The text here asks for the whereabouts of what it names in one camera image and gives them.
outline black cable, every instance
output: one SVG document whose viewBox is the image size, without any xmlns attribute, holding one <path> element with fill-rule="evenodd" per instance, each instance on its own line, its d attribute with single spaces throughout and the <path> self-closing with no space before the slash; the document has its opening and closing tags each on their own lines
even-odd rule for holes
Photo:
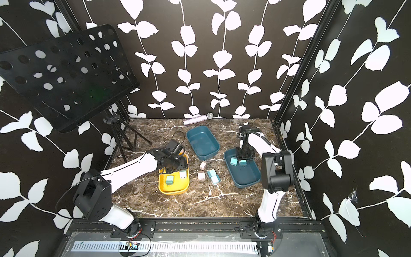
<svg viewBox="0 0 411 257">
<path fill-rule="evenodd" d="M 66 218 L 66 219 L 81 219 L 81 218 L 72 218 L 72 217 L 63 216 L 63 215 L 61 215 L 60 213 L 58 213 L 58 211 L 57 211 L 58 208 L 57 208 L 57 207 L 58 207 L 58 204 L 60 203 L 61 199 L 63 199 L 63 197 L 64 197 L 73 187 L 75 187 L 76 185 L 80 184 L 81 182 L 86 181 L 86 180 L 89 180 L 89 179 L 91 179 L 91 180 L 96 180 L 96 179 L 98 179 L 98 177 L 86 178 L 86 179 L 83 179 L 83 180 L 77 182 L 74 186 L 70 187 L 70 188 L 60 197 L 60 199 L 57 201 L 57 203 L 55 204 L 55 207 L 54 207 L 54 211 L 55 211 L 55 213 L 56 213 L 57 215 L 59 215 L 59 216 L 61 216 L 61 217 L 63 217 L 63 218 Z"/>
</svg>

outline brown marble surface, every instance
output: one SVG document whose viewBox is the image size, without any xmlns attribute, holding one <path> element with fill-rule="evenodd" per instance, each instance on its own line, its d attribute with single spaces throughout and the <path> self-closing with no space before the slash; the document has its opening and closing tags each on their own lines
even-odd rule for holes
<svg viewBox="0 0 411 257">
<path fill-rule="evenodd" d="M 213 185 L 208 175 L 200 181 L 197 172 L 200 171 L 201 161 L 186 139 L 183 145 L 186 148 L 189 162 L 190 185 L 187 192 L 168 196 L 158 189 L 158 171 L 150 172 L 144 176 L 122 186 L 113 194 L 113 203 L 127 208 L 139 217 L 241 217 L 254 216 L 261 204 L 263 187 L 261 183 L 239 189 L 235 187 L 231 175 L 224 161 L 224 152 L 239 146 L 237 139 L 238 124 L 249 122 L 252 127 L 263 131 L 268 140 L 278 146 L 277 139 L 270 124 L 266 119 L 213 119 L 200 123 L 183 126 L 183 119 L 133 119 L 130 125 L 142 135 L 153 142 L 148 145 L 138 137 L 136 152 L 125 151 L 127 160 L 132 160 L 142 155 L 144 151 L 153 147 L 164 146 L 175 131 L 188 130 L 206 125 L 220 144 L 220 150 L 213 158 L 207 160 L 205 170 L 215 169 L 221 182 Z M 127 130 L 130 140 L 134 134 Z M 174 138 L 182 140 L 182 135 L 177 133 Z M 114 155 L 111 168 L 124 163 L 118 150 Z M 257 166 L 261 166 L 261 157 L 256 154 Z M 300 204 L 295 188 L 289 191 L 281 200 L 278 216 L 302 216 Z"/>
</svg>

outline glitter microphone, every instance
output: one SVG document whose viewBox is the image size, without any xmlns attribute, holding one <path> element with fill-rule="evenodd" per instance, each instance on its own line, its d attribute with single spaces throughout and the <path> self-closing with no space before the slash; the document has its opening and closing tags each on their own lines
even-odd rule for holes
<svg viewBox="0 0 411 257">
<path fill-rule="evenodd" d="M 183 121 L 184 126 L 187 126 L 189 124 L 193 124 L 196 122 L 200 122 L 203 120 L 211 120 L 214 117 L 214 115 L 212 113 L 208 113 L 208 114 L 204 114 L 195 118 L 190 118 L 190 119 L 186 119 Z"/>
</svg>

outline music stand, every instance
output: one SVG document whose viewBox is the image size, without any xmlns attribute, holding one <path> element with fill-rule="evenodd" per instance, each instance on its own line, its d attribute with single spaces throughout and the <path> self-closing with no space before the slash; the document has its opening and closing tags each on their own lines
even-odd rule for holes
<svg viewBox="0 0 411 257">
<path fill-rule="evenodd" d="M 123 120 L 108 112 L 104 122 L 111 125 L 124 161 L 121 138 L 130 147 L 125 149 L 135 150 L 137 135 L 151 144 L 125 122 L 129 118 L 120 99 L 140 83 L 111 25 L 1 53 L 0 75 L 60 133 L 72 131 L 117 102 Z M 121 123 L 136 133 L 134 146 Z"/>
</svg>

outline yellow tray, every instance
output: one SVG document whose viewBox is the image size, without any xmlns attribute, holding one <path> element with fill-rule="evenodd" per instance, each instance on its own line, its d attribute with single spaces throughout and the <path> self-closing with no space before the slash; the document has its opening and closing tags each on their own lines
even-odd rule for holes
<svg viewBox="0 0 411 257">
<path fill-rule="evenodd" d="M 184 156 L 186 157 L 188 165 L 188 156 L 186 154 L 184 154 Z M 180 171 L 171 174 L 158 175 L 158 189 L 160 189 L 160 192 L 166 195 L 182 194 L 186 192 L 190 184 L 188 168 L 185 170 L 185 172 L 187 173 L 186 178 L 180 178 Z M 174 184 L 166 185 L 167 176 L 174 176 Z"/>
</svg>

